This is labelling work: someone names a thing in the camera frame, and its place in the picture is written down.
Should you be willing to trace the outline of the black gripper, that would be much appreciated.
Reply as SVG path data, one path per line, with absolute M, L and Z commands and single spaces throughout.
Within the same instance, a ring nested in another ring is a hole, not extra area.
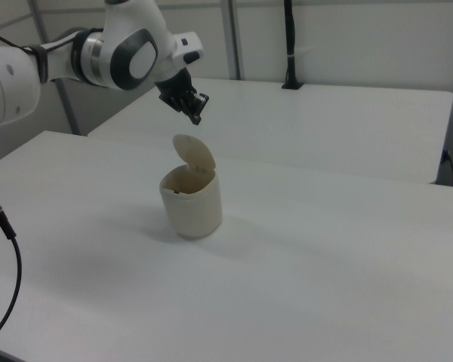
M 156 81 L 159 99 L 177 112 L 186 115 L 194 125 L 199 125 L 201 112 L 207 105 L 210 97 L 206 94 L 196 93 L 192 85 L 191 75 L 186 68 L 180 70 L 172 78 Z

